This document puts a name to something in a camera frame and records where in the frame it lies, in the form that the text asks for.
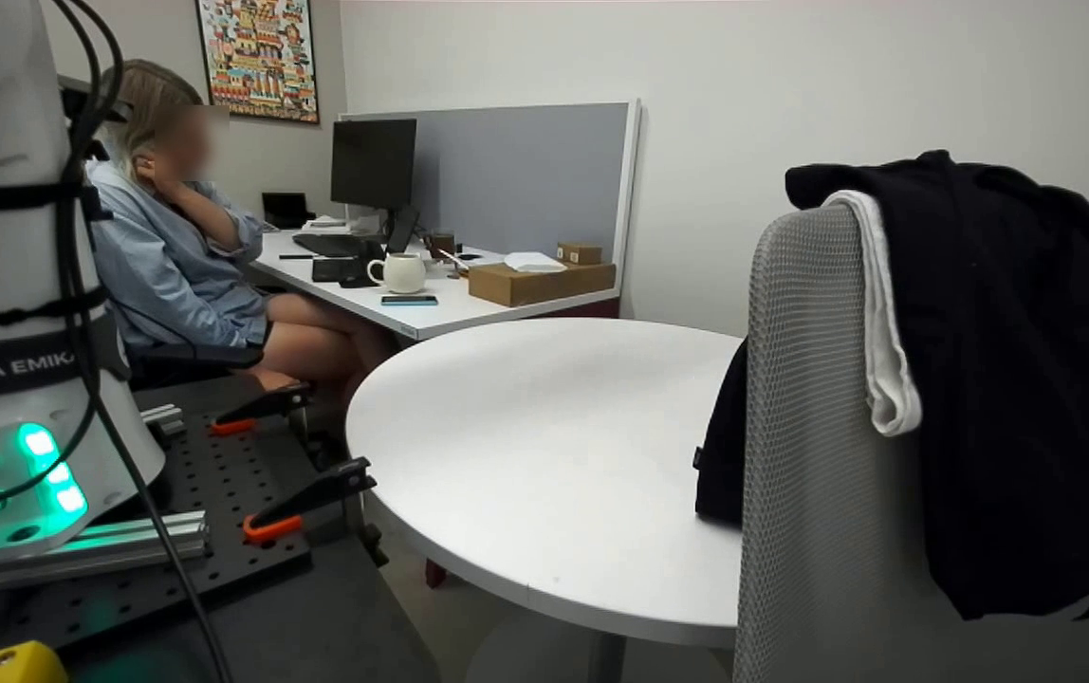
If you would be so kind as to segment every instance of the white mug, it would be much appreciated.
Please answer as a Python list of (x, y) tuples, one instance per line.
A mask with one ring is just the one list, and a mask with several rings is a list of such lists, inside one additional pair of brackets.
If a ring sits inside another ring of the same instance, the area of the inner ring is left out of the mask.
[(369, 282), (374, 282), (386, 294), (421, 294), (425, 289), (425, 261), (415, 253), (373, 257), (363, 267), (363, 275), (369, 275)]

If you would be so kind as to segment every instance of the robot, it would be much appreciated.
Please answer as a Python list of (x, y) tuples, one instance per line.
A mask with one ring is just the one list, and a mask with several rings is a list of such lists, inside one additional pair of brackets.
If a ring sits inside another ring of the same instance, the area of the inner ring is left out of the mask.
[[(66, 175), (69, 163), (76, 161), (43, 9), (0, 0), (0, 495), (33, 483), (0, 500), (0, 567), (53, 553), (163, 469), (163, 453), (124, 385), (124, 348), (97, 294), (76, 201), (81, 175)], [(69, 261), (83, 283), (72, 302)], [(91, 319), (91, 352), (69, 334), (76, 306)], [(91, 407), (110, 413), (142, 483)]]

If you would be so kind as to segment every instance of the white desk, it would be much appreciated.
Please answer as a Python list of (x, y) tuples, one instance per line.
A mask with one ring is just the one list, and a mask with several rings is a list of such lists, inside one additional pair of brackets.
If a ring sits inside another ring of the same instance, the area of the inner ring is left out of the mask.
[(427, 294), (438, 296), (438, 302), (425, 306), (386, 306), (381, 289), (340, 289), (340, 283), (317, 283), (310, 282), (310, 257), (288, 257), (286, 253), (307, 253), (305, 248), (291, 243), (291, 230), (269, 230), (260, 257), (255, 261), (255, 271), (278, 276), (288, 289), (300, 289), (314, 301), (325, 301), (334, 306), (345, 306), (382, 332), (393, 332), (408, 340), (421, 337), (438, 337), (459, 328), (482, 328), (482, 321), (496, 321), (496, 319), (530, 319), (530, 315), (554, 315), (554, 311), (574, 311), (574, 306), (587, 306), (587, 302), (608, 302), (617, 301), (613, 289), (608, 294), (587, 294), (587, 296), (564, 296), (564, 301), (545, 301), (545, 302), (526, 302), (526, 306), (501, 306), (491, 301), (475, 301), (465, 294), (465, 282), (427, 282)]
[(737, 347), (626, 319), (459, 332), (381, 363), (345, 438), (469, 583), (602, 635), (726, 645), (739, 533), (693, 517), (690, 459)]

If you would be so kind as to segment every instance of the gray partition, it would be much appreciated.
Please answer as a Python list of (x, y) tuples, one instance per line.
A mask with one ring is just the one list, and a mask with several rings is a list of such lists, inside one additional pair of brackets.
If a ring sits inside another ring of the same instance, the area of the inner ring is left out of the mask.
[(596, 243), (621, 257), (634, 101), (421, 109), (421, 227), (487, 251)]

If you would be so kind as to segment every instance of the gray chair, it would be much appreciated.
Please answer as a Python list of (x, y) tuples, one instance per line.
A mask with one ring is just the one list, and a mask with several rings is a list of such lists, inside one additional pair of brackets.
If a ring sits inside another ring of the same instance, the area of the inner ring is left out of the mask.
[(919, 453), (870, 430), (846, 210), (760, 243), (744, 469), (737, 683), (1089, 683), (1084, 605), (959, 621), (930, 581)]

